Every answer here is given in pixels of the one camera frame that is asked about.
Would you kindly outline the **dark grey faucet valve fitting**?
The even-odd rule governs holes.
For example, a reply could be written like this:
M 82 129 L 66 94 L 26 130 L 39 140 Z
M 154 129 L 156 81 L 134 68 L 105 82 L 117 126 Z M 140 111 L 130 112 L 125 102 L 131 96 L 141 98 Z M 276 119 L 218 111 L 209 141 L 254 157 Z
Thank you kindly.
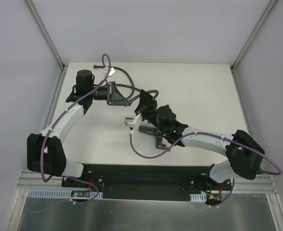
M 163 144 L 163 134 L 157 129 L 148 126 L 139 126 L 139 132 L 153 136 L 155 138 L 155 147 L 160 150 L 167 150 L 168 146 Z

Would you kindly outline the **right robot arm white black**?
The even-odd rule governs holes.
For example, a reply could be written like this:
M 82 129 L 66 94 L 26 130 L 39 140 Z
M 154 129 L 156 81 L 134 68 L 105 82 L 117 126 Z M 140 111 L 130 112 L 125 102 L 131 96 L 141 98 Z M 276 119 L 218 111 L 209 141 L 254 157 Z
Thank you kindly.
M 241 177 L 254 180 L 259 173 L 264 150 L 243 130 L 233 134 L 199 130 L 176 119 L 169 105 L 157 106 L 155 98 L 141 90 L 135 114 L 152 124 L 171 146 L 196 147 L 225 156 L 219 164 L 210 165 L 204 184 L 215 190 L 227 179 Z

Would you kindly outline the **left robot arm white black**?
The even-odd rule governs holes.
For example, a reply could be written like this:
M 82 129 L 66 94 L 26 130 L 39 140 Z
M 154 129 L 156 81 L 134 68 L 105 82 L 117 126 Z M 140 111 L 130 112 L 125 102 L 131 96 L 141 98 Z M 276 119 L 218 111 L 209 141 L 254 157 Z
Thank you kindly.
M 109 106 L 130 106 L 111 81 L 107 86 L 95 86 L 90 70 L 77 72 L 76 84 L 67 97 L 63 112 L 41 133 L 27 138 L 27 168 L 30 171 L 56 177 L 73 177 L 78 187 L 85 187 L 89 175 L 81 163 L 67 160 L 62 142 L 72 127 L 86 114 L 94 100 L 106 101 Z

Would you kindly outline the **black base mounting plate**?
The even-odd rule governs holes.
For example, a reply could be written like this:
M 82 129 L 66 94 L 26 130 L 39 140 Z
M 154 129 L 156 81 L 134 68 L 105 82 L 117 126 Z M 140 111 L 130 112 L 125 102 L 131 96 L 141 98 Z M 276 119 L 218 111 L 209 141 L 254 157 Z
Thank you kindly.
M 77 181 L 63 180 L 66 188 L 86 188 L 101 192 L 104 199 L 189 201 L 191 194 L 203 191 L 228 192 L 231 181 L 215 183 L 204 179 L 205 166 L 145 166 L 85 164 Z

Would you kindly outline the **left aluminium frame post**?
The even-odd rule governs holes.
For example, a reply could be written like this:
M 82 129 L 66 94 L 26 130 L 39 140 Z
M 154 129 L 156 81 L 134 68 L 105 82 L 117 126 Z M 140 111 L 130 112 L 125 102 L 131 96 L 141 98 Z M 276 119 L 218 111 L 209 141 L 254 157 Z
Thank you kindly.
M 51 39 L 44 23 L 43 20 L 38 12 L 38 10 L 36 9 L 34 3 L 32 0 L 25 0 L 24 3 L 26 4 L 26 7 L 28 8 L 28 11 L 30 12 L 43 40 L 45 41 L 48 49 L 50 50 L 53 58 L 55 59 L 57 65 L 59 66 L 59 68 L 61 70 L 64 70 L 65 68 L 65 63 L 62 61 L 57 48 L 53 42 L 53 40 Z

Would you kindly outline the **aluminium frame post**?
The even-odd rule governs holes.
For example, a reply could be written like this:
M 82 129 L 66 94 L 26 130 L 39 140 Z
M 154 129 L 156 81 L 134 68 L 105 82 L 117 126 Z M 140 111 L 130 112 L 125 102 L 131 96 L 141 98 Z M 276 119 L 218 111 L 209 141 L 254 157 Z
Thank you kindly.
M 59 68 L 61 70 L 64 70 L 65 68 L 65 63 L 62 61 L 57 48 L 53 42 L 53 40 L 51 39 L 44 23 L 43 20 L 38 12 L 38 10 L 36 9 L 34 3 L 32 0 L 25 0 L 24 3 L 26 4 L 26 7 L 28 8 L 28 11 L 30 12 L 43 40 L 45 41 L 48 49 L 50 50 L 53 58 L 55 59 L 57 65 L 59 66 Z
M 239 66 L 240 62 L 242 61 L 243 57 L 245 56 L 246 52 L 253 44 L 255 38 L 257 37 L 259 31 L 262 29 L 264 23 L 269 18 L 270 14 L 274 10 L 275 6 L 277 5 L 278 0 L 270 0 L 264 10 L 262 11 L 260 17 L 258 18 L 257 22 L 255 23 L 252 31 L 250 32 L 248 38 L 246 39 L 243 47 L 241 48 L 239 54 L 237 55 L 235 61 L 231 65 L 231 72 L 234 73 L 237 67 Z

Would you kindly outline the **right aluminium frame post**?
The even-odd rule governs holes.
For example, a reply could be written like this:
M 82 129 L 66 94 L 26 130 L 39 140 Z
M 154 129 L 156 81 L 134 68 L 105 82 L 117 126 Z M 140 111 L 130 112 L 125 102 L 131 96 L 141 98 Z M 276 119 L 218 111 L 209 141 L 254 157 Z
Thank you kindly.
M 275 6 L 277 5 L 278 0 L 270 0 L 264 10 L 262 11 L 260 17 L 258 18 L 257 22 L 255 23 L 252 31 L 250 32 L 248 38 L 246 39 L 243 47 L 241 48 L 239 54 L 237 55 L 235 61 L 231 65 L 231 72 L 234 73 L 237 67 L 239 66 L 240 62 L 242 61 L 243 57 L 245 56 L 246 52 L 253 44 L 255 38 L 257 37 L 259 31 L 262 29 L 264 23 L 269 18 L 270 14 L 274 10 Z

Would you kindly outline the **front aluminium rail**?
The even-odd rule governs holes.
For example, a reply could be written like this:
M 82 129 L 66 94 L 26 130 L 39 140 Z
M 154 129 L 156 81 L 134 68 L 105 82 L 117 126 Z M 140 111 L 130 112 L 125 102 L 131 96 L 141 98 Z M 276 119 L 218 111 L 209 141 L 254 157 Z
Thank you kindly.
M 278 194 L 278 188 L 274 180 L 275 176 L 271 175 L 257 175 L 254 180 L 236 177 L 233 191 L 247 194 Z M 39 173 L 25 169 L 21 173 L 17 188 L 60 189 L 61 183 L 61 177 L 53 177 L 48 182 L 43 182 Z

